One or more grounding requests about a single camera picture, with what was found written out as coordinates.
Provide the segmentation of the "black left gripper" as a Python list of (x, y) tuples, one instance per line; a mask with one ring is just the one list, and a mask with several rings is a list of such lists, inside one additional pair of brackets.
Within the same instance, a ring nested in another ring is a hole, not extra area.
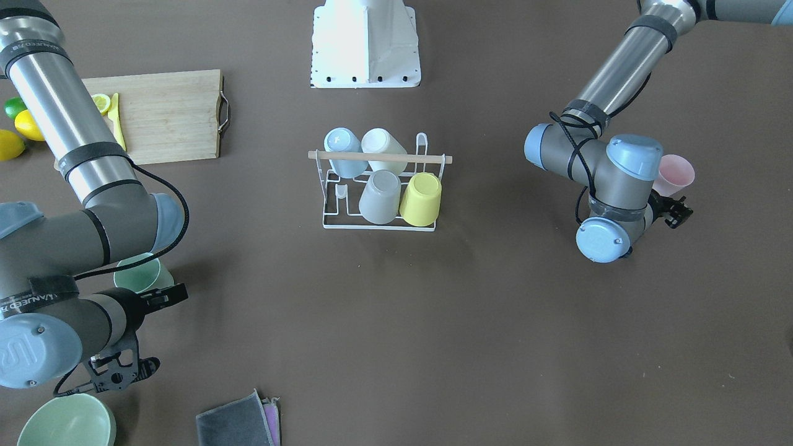
[(676, 199), (651, 192), (648, 204), (652, 211), (652, 223), (665, 214), (665, 223), (669, 228), (676, 229), (683, 225), (693, 214), (692, 209), (685, 205), (685, 200), (686, 196)]

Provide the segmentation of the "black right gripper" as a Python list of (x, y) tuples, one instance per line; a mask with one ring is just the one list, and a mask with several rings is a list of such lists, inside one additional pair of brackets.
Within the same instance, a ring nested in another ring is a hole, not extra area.
[(124, 310), (126, 328), (124, 336), (83, 361), (90, 382), (97, 393), (125, 390), (133, 383), (150, 378), (160, 367), (156, 357), (142, 359), (139, 356), (139, 341), (135, 333), (144, 322), (149, 308), (168, 308), (186, 301), (189, 294), (184, 283), (175, 283), (162, 289), (153, 289), (141, 296), (127, 288), (110, 289), (110, 297)]

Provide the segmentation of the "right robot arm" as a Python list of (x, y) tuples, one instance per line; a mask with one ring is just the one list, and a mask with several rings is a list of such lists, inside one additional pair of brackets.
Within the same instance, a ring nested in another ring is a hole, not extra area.
[(2, 203), (2, 386), (35, 388), (89, 371), (82, 391), (122, 390), (150, 377), (137, 330), (145, 317), (186, 299), (181, 283), (136, 292), (84, 293), (77, 283), (156, 260), (189, 225), (186, 200), (151, 194), (63, 48), (63, 31), (39, 1), (2, 2), (2, 78), (42, 131), (76, 204), (48, 215), (31, 201)]

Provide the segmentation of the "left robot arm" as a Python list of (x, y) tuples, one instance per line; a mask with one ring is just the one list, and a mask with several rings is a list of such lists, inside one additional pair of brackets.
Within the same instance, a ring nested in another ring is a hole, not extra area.
[(666, 142), (705, 169), (709, 229), (772, 229), (738, 186), (789, 180), (791, 2), (632, 1), (603, 63), (527, 132), (523, 156), (576, 184), (573, 248), (593, 263), (631, 256), (654, 227), (692, 215), (685, 190), (654, 186)]

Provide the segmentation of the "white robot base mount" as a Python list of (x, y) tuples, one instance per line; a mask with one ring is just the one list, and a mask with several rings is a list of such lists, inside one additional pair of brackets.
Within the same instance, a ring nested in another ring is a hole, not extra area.
[(314, 9), (312, 88), (409, 88), (421, 79), (416, 11), (404, 2), (326, 1)]

